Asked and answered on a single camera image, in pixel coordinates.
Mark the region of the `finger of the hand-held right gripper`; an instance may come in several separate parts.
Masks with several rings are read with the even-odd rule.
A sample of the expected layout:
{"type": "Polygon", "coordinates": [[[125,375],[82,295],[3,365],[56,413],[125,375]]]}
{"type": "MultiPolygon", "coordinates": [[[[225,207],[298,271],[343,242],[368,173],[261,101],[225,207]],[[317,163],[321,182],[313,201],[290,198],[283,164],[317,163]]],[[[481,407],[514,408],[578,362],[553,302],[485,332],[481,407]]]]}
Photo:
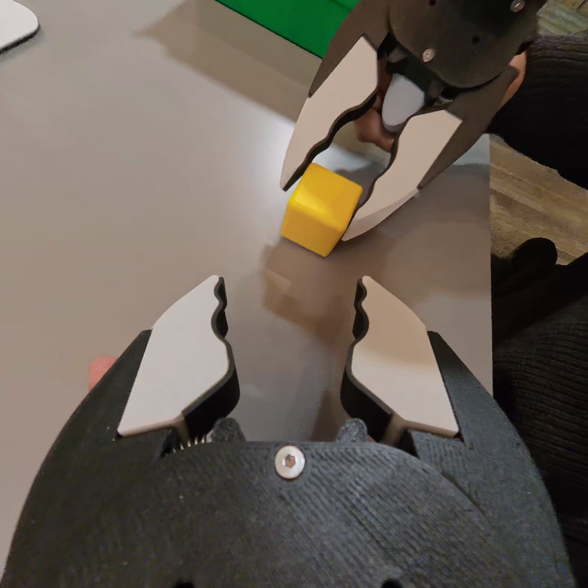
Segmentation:
{"type": "Polygon", "coordinates": [[[443,149],[462,120],[450,112],[430,112],[411,117],[396,141],[390,166],[371,186],[366,202],[357,210],[342,241],[370,231],[419,191],[443,149]]]}
{"type": "Polygon", "coordinates": [[[360,36],[303,105],[283,161],[280,187],[288,190],[313,158],[327,149],[348,115],[374,98],[378,85],[377,51],[360,36]]]}

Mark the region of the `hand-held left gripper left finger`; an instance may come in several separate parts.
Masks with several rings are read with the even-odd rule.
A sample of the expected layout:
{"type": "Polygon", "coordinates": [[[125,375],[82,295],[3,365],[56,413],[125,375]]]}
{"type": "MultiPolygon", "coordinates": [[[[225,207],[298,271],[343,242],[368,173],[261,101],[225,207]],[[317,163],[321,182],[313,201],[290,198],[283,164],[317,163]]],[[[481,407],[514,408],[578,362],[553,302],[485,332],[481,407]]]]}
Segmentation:
{"type": "Polygon", "coordinates": [[[227,341],[224,278],[210,276],[151,328],[117,433],[172,429],[181,449],[207,441],[236,408],[240,388],[227,341]]]}

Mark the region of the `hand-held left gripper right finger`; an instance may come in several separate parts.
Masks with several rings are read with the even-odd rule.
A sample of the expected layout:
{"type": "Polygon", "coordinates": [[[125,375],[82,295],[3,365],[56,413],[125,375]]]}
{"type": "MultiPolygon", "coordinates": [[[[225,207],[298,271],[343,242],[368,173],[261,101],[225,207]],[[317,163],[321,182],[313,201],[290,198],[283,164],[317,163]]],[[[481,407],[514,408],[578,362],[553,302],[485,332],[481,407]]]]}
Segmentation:
{"type": "Polygon", "coordinates": [[[373,278],[357,281],[353,342],[341,403],[368,437],[399,445],[408,430],[455,438],[457,418],[428,331],[418,316],[373,278]]]}

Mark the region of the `green plastic bin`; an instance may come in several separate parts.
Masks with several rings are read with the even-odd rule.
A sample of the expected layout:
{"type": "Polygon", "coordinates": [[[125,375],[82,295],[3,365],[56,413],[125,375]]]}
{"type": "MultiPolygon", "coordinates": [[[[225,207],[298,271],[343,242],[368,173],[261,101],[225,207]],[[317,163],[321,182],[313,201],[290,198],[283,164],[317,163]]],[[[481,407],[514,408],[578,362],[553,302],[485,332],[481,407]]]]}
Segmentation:
{"type": "Polygon", "coordinates": [[[324,57],[357,1],[219,1],[283,39],[324,57]]]}

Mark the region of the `yellow cube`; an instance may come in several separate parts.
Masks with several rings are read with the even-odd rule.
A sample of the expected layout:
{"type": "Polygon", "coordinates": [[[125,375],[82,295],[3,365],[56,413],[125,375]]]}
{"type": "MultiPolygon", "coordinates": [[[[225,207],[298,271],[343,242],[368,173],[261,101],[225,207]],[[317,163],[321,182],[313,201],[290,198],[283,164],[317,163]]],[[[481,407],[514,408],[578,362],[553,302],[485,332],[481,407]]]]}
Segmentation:
{"type": "Polygon", "coordinates": [[[281,236],[327,257],[347,230],[363,191],[358,183],[310,164],[290,196],[281,236]]]}

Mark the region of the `grey desk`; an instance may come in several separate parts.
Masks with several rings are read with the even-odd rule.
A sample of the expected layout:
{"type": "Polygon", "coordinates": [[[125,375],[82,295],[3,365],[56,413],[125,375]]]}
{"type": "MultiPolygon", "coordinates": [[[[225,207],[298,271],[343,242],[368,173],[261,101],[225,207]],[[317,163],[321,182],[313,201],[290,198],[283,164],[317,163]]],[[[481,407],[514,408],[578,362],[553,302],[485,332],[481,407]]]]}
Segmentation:
{"type": "Polygon", "coordinates": [[[315,55],[216,1],[22,3],[40,30],[1,55],[1,572],[88,365],[211,275],[247,439],[334,436],[362,276],[492,392],[488,136],[323,258],[281,238],[315,55]]]}

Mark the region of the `person's right hand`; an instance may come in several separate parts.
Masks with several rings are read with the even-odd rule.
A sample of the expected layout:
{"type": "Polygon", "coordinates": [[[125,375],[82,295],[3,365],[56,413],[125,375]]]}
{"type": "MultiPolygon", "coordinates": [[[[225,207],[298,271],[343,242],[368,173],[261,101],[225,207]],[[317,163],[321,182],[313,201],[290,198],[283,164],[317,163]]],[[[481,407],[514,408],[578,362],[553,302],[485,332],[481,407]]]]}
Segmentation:
{"type": "Polygon", "coordinates": [[[357,118],[353,124],[357,139],[361,143],[373,144],[390,153],[394,145],[395,134],[384,126],[382,104],[383,98],[381,94],[378,94],[370,110],[357,118]]]}

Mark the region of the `person's dark clothing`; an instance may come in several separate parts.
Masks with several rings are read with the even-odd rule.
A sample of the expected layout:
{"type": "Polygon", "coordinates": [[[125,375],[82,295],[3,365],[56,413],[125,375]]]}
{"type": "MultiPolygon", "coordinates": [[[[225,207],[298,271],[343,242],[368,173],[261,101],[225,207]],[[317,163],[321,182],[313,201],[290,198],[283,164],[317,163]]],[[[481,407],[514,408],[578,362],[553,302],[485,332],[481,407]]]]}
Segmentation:
{"type": "Polygon", "coordinates": [[[491,257],[493,394],[550,494],[587,587],[587,254],[533,238],[491,257]]]}

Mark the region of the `white metal stand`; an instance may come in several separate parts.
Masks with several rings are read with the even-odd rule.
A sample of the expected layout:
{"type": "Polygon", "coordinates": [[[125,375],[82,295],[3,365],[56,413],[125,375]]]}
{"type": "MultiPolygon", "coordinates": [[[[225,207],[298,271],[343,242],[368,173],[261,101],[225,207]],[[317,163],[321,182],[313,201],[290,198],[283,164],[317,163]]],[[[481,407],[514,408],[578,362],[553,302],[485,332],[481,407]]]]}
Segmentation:
{"type": "Polygon", "coordinates": [[[33,38],[40,29],[36,15],[16,1],[1,1],[1,53],[33,38]]]}

